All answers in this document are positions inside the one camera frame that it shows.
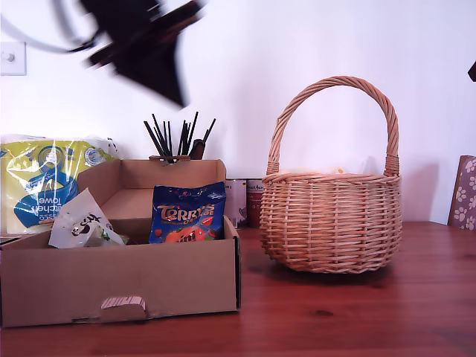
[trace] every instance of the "basket handle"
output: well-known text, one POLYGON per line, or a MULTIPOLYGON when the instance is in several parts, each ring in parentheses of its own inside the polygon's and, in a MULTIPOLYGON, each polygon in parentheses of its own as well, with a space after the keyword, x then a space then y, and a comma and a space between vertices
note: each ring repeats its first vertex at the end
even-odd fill
POLYGON ((286 124, 295 110, 300 104, 302 104, 303 101, 305 101, 314 93, 333 86, 350 86, 361 89, 370 95, 380 105, 380 108, 382 108, 385 118, 387 119, 388 132, 387 157, 385 158, 384 175, 399 175, 399 123, 392 103, 387 97, 385 97, 383 93, 381 93, 375 86, 368 83, 366 80, 348 76, 335 76, 326 78, 325 80, 320 80, 319 82, 316 82, 305 88, 291 101, 291 103, 288 104, 283 113, 277 119, 276 129, 274 130, 271 141, 271 149, 269 150, 268 169, 266 170, 266 175, 277 173, 280 169, 281 139, 283 138, 286 124))

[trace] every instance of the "terry's logo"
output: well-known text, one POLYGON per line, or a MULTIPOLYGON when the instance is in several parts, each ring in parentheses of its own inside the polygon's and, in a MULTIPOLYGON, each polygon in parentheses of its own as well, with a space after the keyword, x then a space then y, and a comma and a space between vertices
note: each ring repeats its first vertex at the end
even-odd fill
POLYGON ((177 210, 175 206, 157 206, 162 209, 162 219, 165 221, 180 221, 185 224, 194 221, 201 216, 212 216, 215 212, 215 205, 206 205, 196 210, 177 210))

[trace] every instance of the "tin can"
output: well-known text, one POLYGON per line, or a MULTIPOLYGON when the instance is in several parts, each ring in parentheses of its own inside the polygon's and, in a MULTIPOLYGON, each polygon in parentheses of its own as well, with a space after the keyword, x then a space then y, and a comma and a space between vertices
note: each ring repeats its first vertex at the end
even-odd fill
POLYGON ((246 225, 246 180, 225 181, 225 215, 235 228, 246 225))
POLYGON ((265 190, 263 181, 250 179, 246 182, 246 216, 248 226, 258 228, 260 226, 261 197, 265 190))

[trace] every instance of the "light switch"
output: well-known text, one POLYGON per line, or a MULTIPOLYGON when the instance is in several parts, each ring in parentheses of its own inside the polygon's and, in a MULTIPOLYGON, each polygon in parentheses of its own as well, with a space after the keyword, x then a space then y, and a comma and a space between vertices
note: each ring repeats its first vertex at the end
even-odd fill
POLYGON ((0 72, 2 76, 26 76, 27 51, 25 42, 2 42, 0 72))

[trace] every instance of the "plastic packaging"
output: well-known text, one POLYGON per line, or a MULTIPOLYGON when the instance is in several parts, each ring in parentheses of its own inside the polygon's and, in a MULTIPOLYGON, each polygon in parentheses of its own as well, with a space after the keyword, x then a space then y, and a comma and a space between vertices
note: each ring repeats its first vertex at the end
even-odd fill
POLYGON ((53 219, 78 194, 77 176, 103 161, 114 159, 111 141, 48 140, 10 136, 2 138, 1 230, 8 234, 37 233, 39 223, 53 219))
POLYGON ((59 210, 49 245, 57 248, 124 245, 86 188, 59 210))
POLYGON ((150 243, 222 238, 225 183, 199 188, 155 186, 150 243))

